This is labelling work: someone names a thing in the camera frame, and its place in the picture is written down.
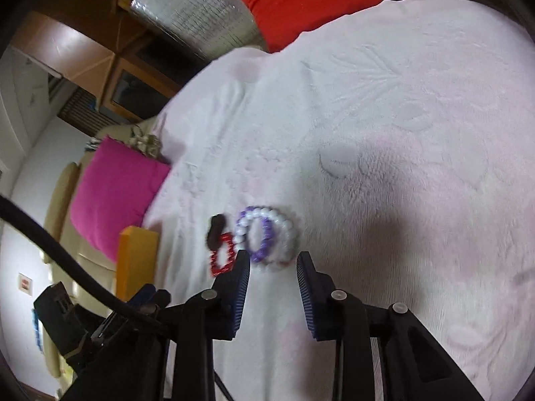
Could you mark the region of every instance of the pink pillow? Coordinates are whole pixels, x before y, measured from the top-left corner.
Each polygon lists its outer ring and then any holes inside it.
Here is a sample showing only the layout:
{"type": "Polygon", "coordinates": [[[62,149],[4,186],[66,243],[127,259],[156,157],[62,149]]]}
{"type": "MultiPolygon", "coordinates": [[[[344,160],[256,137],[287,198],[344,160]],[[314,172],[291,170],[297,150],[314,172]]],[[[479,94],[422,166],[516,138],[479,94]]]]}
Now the pink pillow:
{"type": "Polygon", "coordinates": [[[71,204],[78,233],[112,261],[119,234],[141,226],[170,167],[106,137],[87,166],[71,204]]]}

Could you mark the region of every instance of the white bedspread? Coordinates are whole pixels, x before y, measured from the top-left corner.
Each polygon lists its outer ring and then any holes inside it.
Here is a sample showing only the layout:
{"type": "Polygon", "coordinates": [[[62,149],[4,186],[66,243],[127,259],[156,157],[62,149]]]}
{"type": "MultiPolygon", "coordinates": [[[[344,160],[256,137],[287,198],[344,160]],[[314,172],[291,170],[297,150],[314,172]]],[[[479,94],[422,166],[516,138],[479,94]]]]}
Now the white bedspread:
{"type": "MultiPolygon", "coordinates": [[[[234,50],[159,120],[157,285],[175,304],[208,288],[210,216],[273,206],[339,288],[407,303],[485,399],[512,399],[535,365],[534,86],[527,33],[461,0],[385,1],[277,54],[234,50]]],[[[236,339],[215,345],[235,399],[330,399],[333,362],[295,266],[253,270],[236,339]]]]}

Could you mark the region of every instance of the beige leather couch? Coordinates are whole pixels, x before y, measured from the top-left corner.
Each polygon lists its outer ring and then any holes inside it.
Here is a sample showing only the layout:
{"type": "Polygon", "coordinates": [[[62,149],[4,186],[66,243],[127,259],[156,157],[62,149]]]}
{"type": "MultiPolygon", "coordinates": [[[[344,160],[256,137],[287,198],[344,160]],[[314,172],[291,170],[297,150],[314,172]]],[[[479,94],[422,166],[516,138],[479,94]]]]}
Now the beige leather couch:
{"type": "MultiPolygon", "coordinates": [[[[152,129],[155,118],[144,121],[138,126],[143,133],[152,129]]],[[[115,125],[101,130],[98,138],[106,135],[126,142],[132,134],[133,125],[115,125]]],[[[86,152],[80,162],[70,163],[60,175],[50,205],[46,213],[44,228],[76,259],[76,261],[87,271],[98,283],[112,293],[115,293],[115,263],[110,261],[104,254],[85,241],[75,230],[70,221],[69,208],[71,199],[75,194],[80,177],[85,168],[93,158],[94,152],[86,152]]],[[[52,283],[63,282],[65,289],[71,296],[74,303],[78,303],[86,309],[101,315],[107,316],[110,311],[104,305],[95,300],[92,296],[79,288],[73,280],[65,274],[49,257],[43,255],[43,262],[49,265],[52,283]]],[[[58,380],[61,389],[58,396],[61,396],[72,382],[72,370],[58,353],[56,346],[50,337],[43,331],[43,349],[46,367],[50,374],[58,380]]]]}

